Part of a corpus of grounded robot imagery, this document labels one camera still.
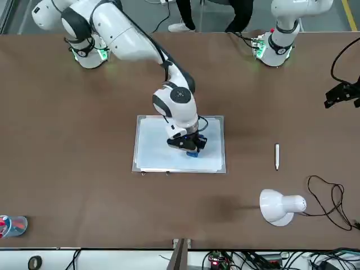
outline brown table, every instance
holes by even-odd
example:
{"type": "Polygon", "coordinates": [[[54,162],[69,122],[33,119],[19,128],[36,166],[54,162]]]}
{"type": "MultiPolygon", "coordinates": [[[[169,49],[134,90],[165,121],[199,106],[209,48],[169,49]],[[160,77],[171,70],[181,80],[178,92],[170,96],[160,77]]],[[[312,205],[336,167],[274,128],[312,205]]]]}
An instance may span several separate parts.
{"type": "MultiPolygon", "coordinates": [[[[257,206],[261,190],[273,188],[303,195],[307,211],[320,213],[305,187],[318,174],[345,186],[345,211],[360,219],[360,110],[323,106],[336,85],[330,65],[358,35],[301,34],[291,59],[274,69],[227,34],[157,34],[194,76],[199,114],[225,117],[228,173],[169,176],[131,172],[136,117],[156,114],[157,64],[113,58],[85,70],[61,36],[0,37],[0,208],[30,220],[23,237],[0,246],[169,248],[188,237],[195,248],[357,248],[358,231],[301,216],[278,228],[257,206]]],[[[359,62],[356,45],[336,73],[355,81],[359,62]]],[[[313,187],[330,207],[330,188],[313,187]]]]}

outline clear plastic cup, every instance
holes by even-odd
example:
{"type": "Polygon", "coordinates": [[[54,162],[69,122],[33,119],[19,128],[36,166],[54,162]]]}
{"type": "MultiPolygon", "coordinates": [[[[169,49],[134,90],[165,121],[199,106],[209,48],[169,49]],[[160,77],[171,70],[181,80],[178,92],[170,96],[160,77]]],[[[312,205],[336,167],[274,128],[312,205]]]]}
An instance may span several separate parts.
{"type": "Polygon", "coordinates": [[[22,235],[27,227],[28,220],[23,216],[0,215],[0,238],[22,235]]]}

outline yellow floor line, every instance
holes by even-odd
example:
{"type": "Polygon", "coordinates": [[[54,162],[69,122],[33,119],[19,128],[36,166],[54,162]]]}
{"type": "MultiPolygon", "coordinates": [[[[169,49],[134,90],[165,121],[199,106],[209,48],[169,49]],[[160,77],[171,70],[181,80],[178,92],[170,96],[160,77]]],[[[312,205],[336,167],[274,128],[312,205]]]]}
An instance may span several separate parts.
{"type": "Polygon", "coordinates": [[[350,9],[348,0],[341,0],[341,1],[342,1],[342,3],[343,3],[344,10],[345,10],[346,16],[347,16],[348,21],[349,21],[349,24],[350,24],[350,27],[351,27],[351,31],[357,31],[358,29],[357,29],[357,27],[356,27],[353,14],[351,13],[351,9],[350,9]]]}

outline white desk lamp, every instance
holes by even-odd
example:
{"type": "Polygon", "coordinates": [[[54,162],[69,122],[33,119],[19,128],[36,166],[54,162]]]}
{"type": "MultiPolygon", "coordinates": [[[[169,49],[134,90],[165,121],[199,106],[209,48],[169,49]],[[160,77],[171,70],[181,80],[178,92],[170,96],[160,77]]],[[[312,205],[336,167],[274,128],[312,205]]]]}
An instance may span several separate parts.
{"type": "Polygon", "coordinates": [[[260,209],[267,222],[274,226],[285,226],[293,219],[294,213],[305,211],[306,201],[299,195],[284,196],[275,190],[263,190],[260,209]]]}

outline white pen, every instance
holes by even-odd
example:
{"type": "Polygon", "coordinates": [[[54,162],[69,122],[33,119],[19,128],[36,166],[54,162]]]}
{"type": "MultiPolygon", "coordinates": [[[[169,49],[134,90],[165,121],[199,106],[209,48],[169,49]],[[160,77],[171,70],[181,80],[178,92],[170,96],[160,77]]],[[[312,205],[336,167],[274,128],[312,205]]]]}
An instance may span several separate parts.
{"type": "Polygon", "coordinates": [[[280,167],[280,144],[275,143],[275,170],[279,170],[280,167]]]}

